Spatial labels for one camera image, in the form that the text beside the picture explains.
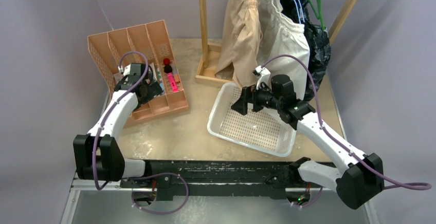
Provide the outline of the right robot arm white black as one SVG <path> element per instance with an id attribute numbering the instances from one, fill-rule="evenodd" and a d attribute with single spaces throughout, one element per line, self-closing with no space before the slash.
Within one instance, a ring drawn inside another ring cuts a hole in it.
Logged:
<path id="1" fill-rule="evenodd" d="M 330 167 L 302 158 L 294 163 L 294 169 L 289 172 L 292 185 L 302 186 L 311 182 L 333 190 L 353 210 L 384 190 L 383 161 L 378 155 L 364 153 L 324 123 L 308 102 L 296 97 L 289 76 L 274 76 L 271 84 L 271 87 L 264 82 L 243 87 L 231 109 L 241 115 L 248 114 L 249 110 L 276 111 L 279 120 L 312 140 L 334 164 Z"/>

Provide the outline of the white plastic basket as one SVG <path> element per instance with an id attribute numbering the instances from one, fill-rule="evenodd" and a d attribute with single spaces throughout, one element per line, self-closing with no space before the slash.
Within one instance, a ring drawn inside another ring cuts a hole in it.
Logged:
<path id="1" fill-rule="evenodd" d="M 242 116 L 231 109 L 241 90 L 233 83 L 225 83 L 209 115 L 208 132 L 235 144 L 277 157 L 291 154 L 297 132 L 271 112 L 248 111 Z"/>

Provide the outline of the peach plastic file organizer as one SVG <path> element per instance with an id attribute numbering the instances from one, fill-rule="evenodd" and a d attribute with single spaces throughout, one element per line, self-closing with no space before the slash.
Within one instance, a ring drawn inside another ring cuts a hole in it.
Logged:
<path id="1" fill-rule="evenodd" d="M 118 65 L 122 64 L 126 67 L 130 63 L 144 62 L 143 58 L 137 54 L 128 55 L 122 60 L 122 55 L 128 51 L 139 51 L 147 57 L 155 77 L 163 88 L 162 95 L 132 112 L 126 122 L 127 127 L 182 113 L 189 109 L 163 20 L 89 35 L 87 44 L 88 51 L 106 82 L 110 96 L 120 80 Z M 163 59 L 165 58 L 171 60 L 172 74 L 177 83 L 178 92 L 172 91 L 167 74 L 164 72 Z"/>

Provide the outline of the beige shorts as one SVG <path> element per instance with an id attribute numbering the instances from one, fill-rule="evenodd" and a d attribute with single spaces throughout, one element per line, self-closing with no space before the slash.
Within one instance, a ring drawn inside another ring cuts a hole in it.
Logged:
<path id="1" fill-rule="evenodd" d="M 224 16 L 221 54 L 215 75 L 232 79 L 240 87 L 256 83 L 253 70 L 262 38 L 259 0 L 228 0 Z"/>

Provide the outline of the white shorts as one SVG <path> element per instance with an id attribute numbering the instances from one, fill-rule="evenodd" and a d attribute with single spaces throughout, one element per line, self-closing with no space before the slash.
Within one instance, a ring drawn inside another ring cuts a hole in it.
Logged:
<path id="1" fill-rule="evenodd" d="M 304 35 L 304 25 L 295 23 L 282 13 L 280 0 L 260 0 L 258 6 L 262 38 L 257 54 L 257 63 L 264 64 L 269 59 L 282 54 L 298 58 L 305 66 L 310 59 L 310 47 Z M 286 74 L 294 85 L 298 99 L 303 99 L 307 73 L 294 59 L 281 57 L 266 65 L 272 76 Z"/>

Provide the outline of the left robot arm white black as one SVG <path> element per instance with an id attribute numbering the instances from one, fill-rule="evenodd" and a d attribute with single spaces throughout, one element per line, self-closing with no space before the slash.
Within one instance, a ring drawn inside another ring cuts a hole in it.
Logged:
<path id="1" fill-rule="evenodd" d="M 133 111 L 161 95 L 148 64 L 132 63 L 125 68 L 109 106 L 99 121 L 73 140 L 76 171 L 80 179 L 119 181 L 133 178 L 142 188 L 153 182 L 153 173 L 140 159 L 124 158 L 117 139 Z"/>

